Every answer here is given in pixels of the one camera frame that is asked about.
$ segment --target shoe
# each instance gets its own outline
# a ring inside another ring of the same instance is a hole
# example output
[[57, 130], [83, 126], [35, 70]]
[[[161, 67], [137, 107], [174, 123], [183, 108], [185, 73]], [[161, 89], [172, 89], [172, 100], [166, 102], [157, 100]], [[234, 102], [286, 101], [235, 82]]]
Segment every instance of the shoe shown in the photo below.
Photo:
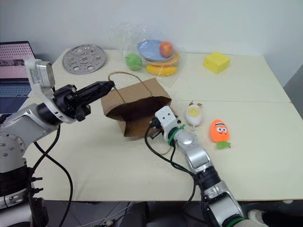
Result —
[[257, 222], [260, 226], [268, 227], [268, 225], [266, 225], [262, 219], [264, 213], [265, 211], [261, 210], [250, 210], [248, 212], [248, 218], [254, 222]]

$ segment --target silver plate with holes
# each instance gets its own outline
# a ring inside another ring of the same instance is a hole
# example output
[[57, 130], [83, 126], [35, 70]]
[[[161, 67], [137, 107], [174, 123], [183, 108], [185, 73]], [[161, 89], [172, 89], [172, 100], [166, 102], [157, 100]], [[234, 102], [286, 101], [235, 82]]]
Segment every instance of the silver plate with holes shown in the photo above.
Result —
[[66, 71], [82, 75], [98, 70], [105, 62], [104, 51], [93, 44], [76, 46], [69, 50], [62, 59]]

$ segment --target yellow sponge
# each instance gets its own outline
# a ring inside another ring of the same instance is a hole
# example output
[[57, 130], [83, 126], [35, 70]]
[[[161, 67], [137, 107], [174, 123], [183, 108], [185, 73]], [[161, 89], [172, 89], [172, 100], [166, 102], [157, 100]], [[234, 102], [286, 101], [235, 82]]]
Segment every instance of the yellow sponge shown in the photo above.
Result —
[[214, 52], [205, 57], [203, 65], [214, 73], [219, 73], [229, 66], [230, 61], [224, 54]]

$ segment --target orange plush toy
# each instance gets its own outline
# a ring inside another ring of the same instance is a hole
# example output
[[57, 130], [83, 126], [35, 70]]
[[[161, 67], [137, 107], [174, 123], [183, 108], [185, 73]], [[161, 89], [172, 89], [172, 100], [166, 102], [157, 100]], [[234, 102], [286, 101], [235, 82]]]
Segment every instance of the orange plush toy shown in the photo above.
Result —
[[229, 139], [229, 132], [225, 123], [219, 119], [214, 120], [210, 126], [210, 136], [213, 142], [217, 143], [218, 149], [230, 147], [231, 143], [227, 142]]

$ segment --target blue plate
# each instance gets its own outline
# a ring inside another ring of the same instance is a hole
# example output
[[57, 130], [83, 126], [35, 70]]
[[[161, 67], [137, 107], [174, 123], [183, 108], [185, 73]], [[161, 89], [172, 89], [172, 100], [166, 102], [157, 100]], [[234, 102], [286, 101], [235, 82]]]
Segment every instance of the blue plate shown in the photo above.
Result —
[[174, 56], [174, 52], [169, 58], [164, 58], [160, 54], [160, 40], [145, 40], [137, 45], [139, 54], [148, 61], [165, 61]]

